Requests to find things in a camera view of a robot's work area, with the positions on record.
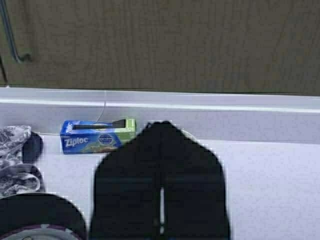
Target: clothing item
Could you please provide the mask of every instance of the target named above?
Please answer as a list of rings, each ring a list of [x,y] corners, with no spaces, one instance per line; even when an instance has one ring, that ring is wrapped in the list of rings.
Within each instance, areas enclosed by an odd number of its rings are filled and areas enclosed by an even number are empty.
[[[34,161],[42,151],[42,140],[29,140],[34,135],[31,127],[26,125],[0,129],[0,199],[45,190],[39,170],[35,166],[23,164],[24,159],[28,159],[26,162]]]
[[[0,170],[22,163],[22,148],[30,136],[30,126],[6,126],[0,129]]]
[[[44,148],[42,138],[31,132],[31,136],[22,147],[22,161],[24,164],[34,164],[41,155]]]
[[[89,237],[229,239],[217,157],[168,121],[149,124],[96,169]]]
[[[2,198],[0,216],[0,240],[22,240],[30,234],[33,240],[87,239],[81,212],[54,194],[33,192]]]
[[[0,199],[32,192],[45,192],[42,175],[35,166],[21,163],[0,170]]]

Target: blue box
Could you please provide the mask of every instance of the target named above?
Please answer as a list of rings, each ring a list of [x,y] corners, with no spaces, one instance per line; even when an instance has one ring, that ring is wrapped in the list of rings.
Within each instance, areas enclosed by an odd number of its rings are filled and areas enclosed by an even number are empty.
[[[60,138],[64,154],[108,153],[136,137],[136,121],[66,120]]]

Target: patterned cloth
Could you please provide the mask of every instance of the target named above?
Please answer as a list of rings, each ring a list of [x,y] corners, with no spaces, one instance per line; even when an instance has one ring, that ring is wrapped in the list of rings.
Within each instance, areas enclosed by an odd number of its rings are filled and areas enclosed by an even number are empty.
[[[26,125],[0,129],[0,199],[44,190],[39,171],[23,164],[22,148],[30,136],[31,127]]]

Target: cabinet door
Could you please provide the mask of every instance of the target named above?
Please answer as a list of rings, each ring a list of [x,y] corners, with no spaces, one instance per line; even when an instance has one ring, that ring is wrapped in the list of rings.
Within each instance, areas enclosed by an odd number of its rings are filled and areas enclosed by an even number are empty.
[[[320,95],[318,0],[7,0],[12,86]]]

